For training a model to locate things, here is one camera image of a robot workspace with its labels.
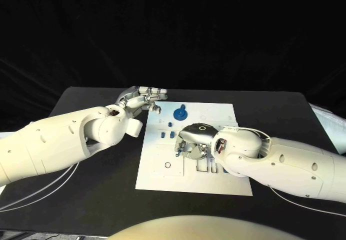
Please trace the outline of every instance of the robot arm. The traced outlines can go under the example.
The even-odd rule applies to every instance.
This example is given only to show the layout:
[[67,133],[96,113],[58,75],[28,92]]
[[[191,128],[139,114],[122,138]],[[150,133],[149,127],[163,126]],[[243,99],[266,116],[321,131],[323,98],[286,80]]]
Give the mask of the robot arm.
[[[201,129],[202,123],[192,126]],[[225,170],[299,197],[346,203],[346,158],[298,141],[261,139],[259,133],[225,126],[212,137],[207,148]],[[202,147],[205,141],[195,144]],[[187,148],[176,150],[189,157]]]
[[65,169],[119,144],[126,133],[139,137],[142,109],[161,113],[156,101],[168,90],[129,88],[116,104],[93,107],[29,124],[0,139],[0,186],[16,180]]

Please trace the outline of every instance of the black background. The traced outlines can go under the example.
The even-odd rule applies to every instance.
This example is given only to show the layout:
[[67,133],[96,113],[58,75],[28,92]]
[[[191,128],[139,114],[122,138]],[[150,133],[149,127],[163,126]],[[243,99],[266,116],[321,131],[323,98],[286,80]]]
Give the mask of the black background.
[[3,130],[70,86],[302,92],[346,117],[345,13],[334,2],[0,1]]
[[[114,88],[73,87],[64,92],[51,115],[106,106],[116,101],[122,91]],[[233,103],[240,126],[261,129],[273,137],[300,141],[336,152],[300,93],[171,89],[169,100]],[[148,112],[137,119],[146,125]],[[346,239],[346,217],[293,205],[253,179],[254,196],[136,190],[143,140],[145,128],[139,138],[126,134],[117,146],[80,163],[73,178],[45,200],[0,213],[0,229],[109,236],[152,219],[208,215],[260,223],[308,240]],[[63,172],[9,184],[0,195],[0,206],[39,190]],[[19,205],[32,202],[54,189],[47,189]],[[346,214],[345,203],[280,194],[308,207]]]

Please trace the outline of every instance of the white cable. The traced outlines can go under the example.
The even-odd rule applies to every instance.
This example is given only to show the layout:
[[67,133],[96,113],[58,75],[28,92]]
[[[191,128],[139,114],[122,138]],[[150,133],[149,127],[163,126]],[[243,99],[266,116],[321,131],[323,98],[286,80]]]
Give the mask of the white cable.
[[35,193],[32,193],[29,196],[24,197],[21,200],[15,201],[14,203],[11,203],[6,206],[0,207],[0,210],[6,209],[8,207],[11,207],[12,205],[21,203],[24,200],[26,200],[28,198],[31,198],[32,196],[35,196],[39,192],[42,192],[48,187],[51,187],[61,179],[63,177],[67,175],[68,171],[71,170],[73,166],[68,168],[68,170],[65,171],[65,173]]
[[286,198],[276,192],[276,190],[274,190],[273,188],[270,188],[270,189],[272,189],[273,192],[274,192],[287,202],[290,202],[292,204],[295,204],[295,205],[298,205],[298,206],[300,206],[300,207],[303,207],[303,208],[306,208],[306,209],[315,210],[315,211],[318,211],[318,212],[322,212],[322,213],[326,213],[326,214],[335,214],[335,215],[339,215],[339,216],[346,217],[346,215],[344,215],[344,214],[341,214],[341,213],[336,213],[336,212],[332,212],[332,211],[323,211],[323,210],[319,210],[319,209],[315,209],[315,208],[312,208],[312,207],[308,207],[308,206],[303,206],[303,205],[298,204],[296,202],[293,202],[293,201],[290,201],[289,199],[286,199]]
[[24,206],[15,207],[15,208],[12,208],[12,209],[2,210],[2,209],[8,208],[9,206],[12,206],[12,205],[15,204],[15,203],[12,203],[11,205],[8,205],[8,206],[5,206],[5,207],[0,208],[0,213],[8,212],[8,211],[12,211],[12,210],[16,210],[16,209],[21,209],[21,208],[32,205],[32,204],[35,204],[38,201],[41,201],[42,199],[45,199],[50,195],[52,195],[52,194],[58,191],[58,189],[64,186],[64,184],[68,182],[68,180],[71,179],[71,177],[73,177],[73,175],[74,175],[74,173],[76,173],[76,171],[77,171],[77,169],[78,169],[78,165],[80,165],[80,162],[77,163],[76,168],[74,168],[74,171],[73,171],[71,175],[68,176],[65,182],[61,184],[61,186],[60,186],[47,196],[44,196],[41,199],[38,199],[37,201],[28,203],[28,204],[24,205]]

